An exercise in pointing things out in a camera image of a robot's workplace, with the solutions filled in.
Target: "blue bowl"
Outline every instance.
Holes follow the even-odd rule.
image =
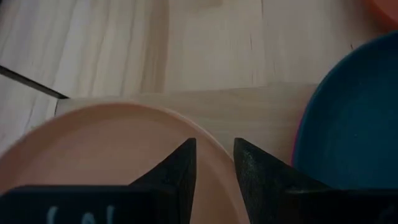
[[[398,32],[355,50],[323,79],[292,162],[337,189],[398,189]]]

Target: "wooden surface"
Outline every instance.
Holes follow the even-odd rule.
[[[0,64],[72,97],[318,83],[362,0],[3,0]]]
[[[235,137],[242,137],[290,162],[294,137],[316,85],[273,84],[260,88],[145,93],[129,99],[60,100],[56,115],[98,103],[137,102],[174,110],[210,132],[232,157]]]
[[[0,75],[0,156],[32,128],[54,116],[57,101]]]

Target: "wooden board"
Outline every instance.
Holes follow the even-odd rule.
[[[0,64],[71,97],[318,83],[362,0],[3,0]]]
[[[242,137],[290,162],[295,132],[316,85],[274,84],[260,88],[134,95],[129,99],[60,100],[56,115],[98,103],[137,102],[180,113],[209,131],[232,157]]]
[[[32,128],[52,118],[57,100],[0,75],[0,156]]]

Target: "wooden floor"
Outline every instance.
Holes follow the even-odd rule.
[[[73,98],[319,83],[379,34],[362,0],[3,0],[0,64]],[[5,146],[55,103],[0,86]]]

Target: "floor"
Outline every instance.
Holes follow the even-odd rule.
[[[319,83],[379,34],[362,0],[3,0],[0,64],[72,98]],[[0,86],[1,150],[55,100]]]

